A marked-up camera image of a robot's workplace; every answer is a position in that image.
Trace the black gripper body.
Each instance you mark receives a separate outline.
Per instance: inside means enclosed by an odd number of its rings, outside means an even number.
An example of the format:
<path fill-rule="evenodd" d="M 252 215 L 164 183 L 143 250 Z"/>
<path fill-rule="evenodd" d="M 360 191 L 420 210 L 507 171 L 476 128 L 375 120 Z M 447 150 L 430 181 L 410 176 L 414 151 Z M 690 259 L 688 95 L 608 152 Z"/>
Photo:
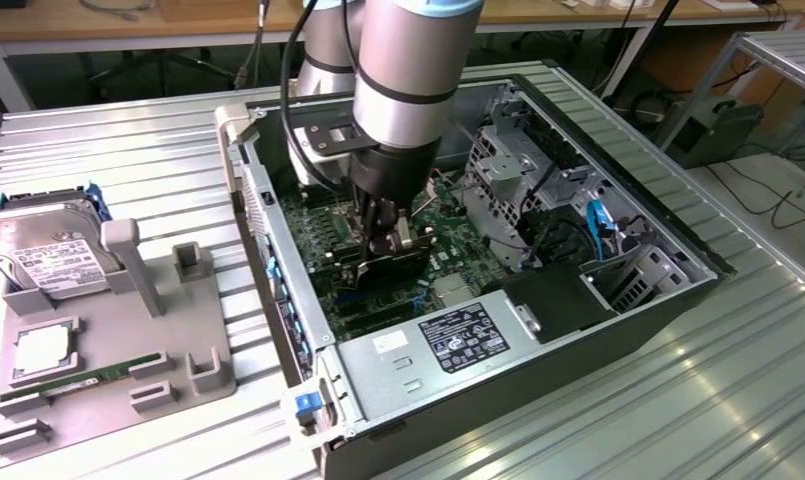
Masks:
<path fill-rule="evenodd" d="M 440 140 L 415 148 L 388 145 L 354 153 L 348 179 L 356 188 L 358 203 L 391 201 L 396 208 L 408 208 L 424 188 L 439 150 Z"/>

